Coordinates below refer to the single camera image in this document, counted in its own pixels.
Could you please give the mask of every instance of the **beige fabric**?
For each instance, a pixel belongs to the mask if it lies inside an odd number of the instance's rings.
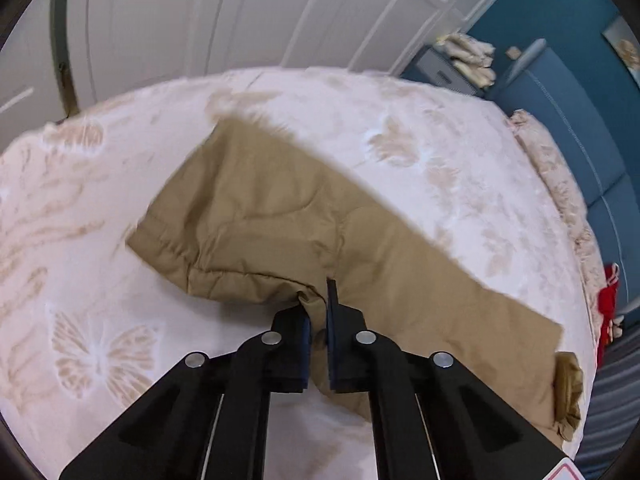
[[[558,433],[567,441],[574,438],[580,424],[578,400],[582,395],[584,375],[578,366],[578,359],[572,352],[556,353],[556,421]]]
[[[591,332],[597,346],[602,325],[598,294],[607,283],[600,249],[587,222],[587,206],[580,187],[544,124],[525,110],[516,110],[511,121],[516,139],[549,190],[573,242],[587,300]]]
[[[340,173],[259,126],[219,123],[127,243],[189,294],[299,297],[316,331],[325,277],[335,278],[370,329],[412,353],[451,352],[561,445],[552,388],[560,327],[482,287]],[[313,374],[324,384],[324,370]]]

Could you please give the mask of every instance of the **white wardrobe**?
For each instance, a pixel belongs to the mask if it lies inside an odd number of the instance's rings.
[[[68,0],[81,108],[179,76],[338,66],[398,74],[494,0]]]

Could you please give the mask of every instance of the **floral bedspread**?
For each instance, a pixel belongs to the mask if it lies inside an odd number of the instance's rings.
[[[269,327],[273,312],[188,297],[124,245],[230,112],[286,126],[486,286],[560,323],[586,413],[595,350],[578,263],[494,104],[340,70],[242,70],[125,94],[0,157],[0,411],[47,478],[188,352],[234,351]],[[267,446],[267,479],[376,475],[368,424],[313,387],[273,396]]]

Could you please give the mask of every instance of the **red cloth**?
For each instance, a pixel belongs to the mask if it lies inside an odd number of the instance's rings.
[[[616,316],[616,295],[618,294],[618,264],[609,264],[604,267],[607,277],[607,286],[598,295],[598,310],[604,316],[602,327],[600,327],[600,341],[598,343],[598,368],[602,365],[604,349],[611,339],[609,337],[609,325]]]

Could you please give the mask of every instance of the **metal screw head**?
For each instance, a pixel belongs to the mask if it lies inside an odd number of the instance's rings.
[[[265,332],[262,334],[262,342],[265,345],[277,345],[280,341],[282,341],[282,336],[279,332]]]
[[[453,364],[453,356],[446,352],[438,352],[433,356],[433,363],[440,368],[449,368]]]
[[[363,345],[370,345],[371,343],[375,342],[375,340],[376,335],[369,330],[363,330],[356,334],[356,341]]]
[[[189,354],[184,358],[184,364],[189,368],[200,368],[204,364],[204,361],[206,361],[204,355],[198,354],[197,352]]]

